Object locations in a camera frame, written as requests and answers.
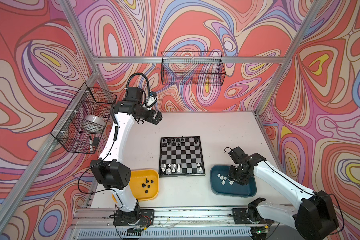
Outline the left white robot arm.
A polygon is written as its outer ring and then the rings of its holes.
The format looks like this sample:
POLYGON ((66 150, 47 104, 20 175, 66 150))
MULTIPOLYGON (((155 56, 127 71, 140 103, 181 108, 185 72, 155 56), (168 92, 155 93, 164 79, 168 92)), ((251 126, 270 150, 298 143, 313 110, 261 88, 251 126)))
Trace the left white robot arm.
POLYGON ((150 85, 147 84, 146 91, 130 86, 131 80, 137 76, 149 82, 143 73, 134 73, 128 78, 125 97, 111 106, 113 128, 106 146, 99 159, 91 161, 89 167, 98 184, 111 191, 117 201, 115 223, 130 226, 148 224, 150 220, 141 214, 139 202, 129 186, 132 171, 124 159, 125 144, 135 123, 157 125, 163 119, 161 112, 153 110, 158 98, 150 85))

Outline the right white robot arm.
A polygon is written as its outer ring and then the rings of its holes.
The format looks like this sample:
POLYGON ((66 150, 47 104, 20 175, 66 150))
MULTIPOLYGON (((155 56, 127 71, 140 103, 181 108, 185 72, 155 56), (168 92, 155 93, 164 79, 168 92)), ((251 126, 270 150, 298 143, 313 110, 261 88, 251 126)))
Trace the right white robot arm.
POLYGON ((230 181, 244 186, 250 178, 257 177, 292 204, 287 207, 257 198, 242 215, 247 221, 257 224, 272 220, 296 230, 305 240, 322 240, 342 231, 334 207, 339 202, 334 194, 316 192, 299 184, 258 153, 248 155, 240 147, 226 147, 225 152, 234 162, 229 169, 230 181))

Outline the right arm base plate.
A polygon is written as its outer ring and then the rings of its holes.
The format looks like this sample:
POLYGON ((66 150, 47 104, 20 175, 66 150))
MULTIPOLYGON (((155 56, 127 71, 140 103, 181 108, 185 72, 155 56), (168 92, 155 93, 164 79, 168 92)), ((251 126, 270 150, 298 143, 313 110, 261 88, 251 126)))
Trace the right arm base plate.
POLYGON ((231 217, 234 218, 234 222, 237 225, 240 224, 272 225, 275 223, 273 220, 262 218, 255 210, 248 208, 233 208, 231 217))

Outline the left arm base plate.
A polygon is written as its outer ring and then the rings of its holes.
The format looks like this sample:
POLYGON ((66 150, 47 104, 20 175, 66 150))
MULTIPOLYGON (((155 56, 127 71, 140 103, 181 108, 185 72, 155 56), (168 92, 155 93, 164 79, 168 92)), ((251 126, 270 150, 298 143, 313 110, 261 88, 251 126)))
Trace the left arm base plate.
POLYGON ((139 211, 122 212, 116 210, 110 218, 114 226, 149 227, 154 223, 155 210, 142 209, 139 211))

